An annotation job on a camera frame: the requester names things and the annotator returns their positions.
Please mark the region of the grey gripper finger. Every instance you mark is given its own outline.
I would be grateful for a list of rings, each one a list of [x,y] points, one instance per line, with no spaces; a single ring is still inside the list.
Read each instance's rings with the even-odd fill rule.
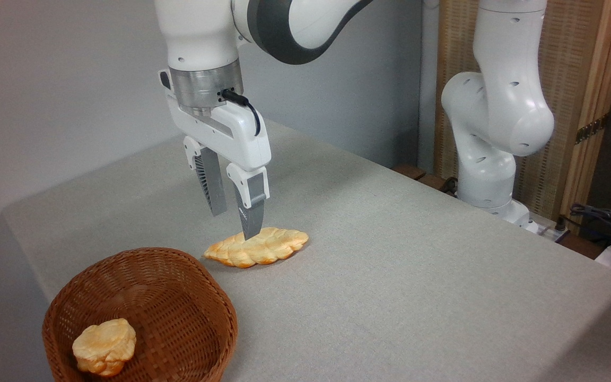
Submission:
[[[225,213],[227,211],[227,201],[218,155],[188,136],[184,138],[184,148],[189,167],[199,180],[212,215],[218,216]]]
[[[267,170],[261,167],[245,171],[236,163],[230,163],[227,173],[234,184],[242,231],[248,241],[263,227],[265,201],[270,198]]]

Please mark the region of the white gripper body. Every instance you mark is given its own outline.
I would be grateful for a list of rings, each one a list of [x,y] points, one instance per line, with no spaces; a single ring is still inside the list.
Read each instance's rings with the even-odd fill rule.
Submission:
[[[245,171],[267,166],[272,152],[262,115],[250,107],[226,102],[211,109],[210,116],[194,116],[182,109],[173,94],[167,70],[158,73],[174,125],[216,154]]]

